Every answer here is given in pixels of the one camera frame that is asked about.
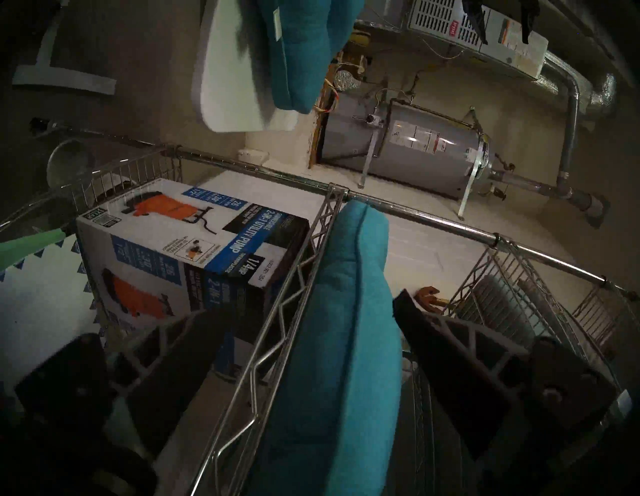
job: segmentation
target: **foil duct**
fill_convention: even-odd
[[[360,87],[360,81],[358,81],[353,74],[348,70],[339,70],[333,77],[333,85],[339,92],[345,92],[347,90],[355,90]]]
[[[613,74],[604,74],[601,78],[602,84],[594,88],[586,77],[551,52],[547,52],[545,59],[565,69],[576,80],[580,89],[580,113],[598,117],[613,112],[617,98],[616,78]],[[546,71],[545,67],[540,77],[532,83],[555,97],[565,97],[567,94],[563,82],[558,80],[555,74]]]
[[[600,91],[591,94],[591,101],[587,107],[588,115],[610,115],[616,105],[616,77],[606,74],[600,85]]]

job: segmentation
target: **orange pump image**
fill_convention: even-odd
[[[174,200],[160,191],[148,191],[142,193],[140,196],[136,196],[125,203],[126,209],[122,211],[123,214],[130,214],[133,212],[134,217],[141,215],[149,215],[151,212],[156,214],[170,217],[171,219],[181,220],[189,224],[195,224],[199,220],[204,222],[204,229],[211,234],[215,234],[209,227],[207,227],[207,220],[204,215],[213,210],[213,207],[207,207],[206,209],[199,209],[193,205],[184,204],[178,200]]]
[[[200,240],[194,239],[193,244],[189,248],[187,248],[187,256],[191,260],[193,260],[195,256],[198,255],[199,253],[202,253],[202,249],[200,247]]]
[[[113,298],[113,301],[120,304],[120,308],[126,314],[133,317],[146,314],[156,319],[173,316],[167,295],[162,294],[162,298],[158,298],[153,294],[141,291],[125,280],[120,279],[109,269],[102,271],[102,279],[107,286],[109,296]]]

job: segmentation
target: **cardboard box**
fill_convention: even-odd
[[[77,226],[86,269],[126,332],[212,308],[247,343],[309,229],[304,218],[166,179],[92,209]]]

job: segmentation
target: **teal towel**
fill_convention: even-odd
[[[359,202],[335,220],[247,494],[371,495],[385,485],[401,339],[383,271],[388,221]]]
[[[277,108],[308,114],[364,0],[259,0],[258,4],[269,39],[273,102]]]

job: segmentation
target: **gray water heater tank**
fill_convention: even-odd
[[[340,95],[324,130],[323,163],[362,171],[375,132],[367,116],[375,106],[374,98]],[[483,141],[485,152],[477,179],[493,161],[486,135],[460,121],[395,100],[381,104],[375,115],[382,123],[374,149],[378,157],[371,161],[370,175],[462,198]]]

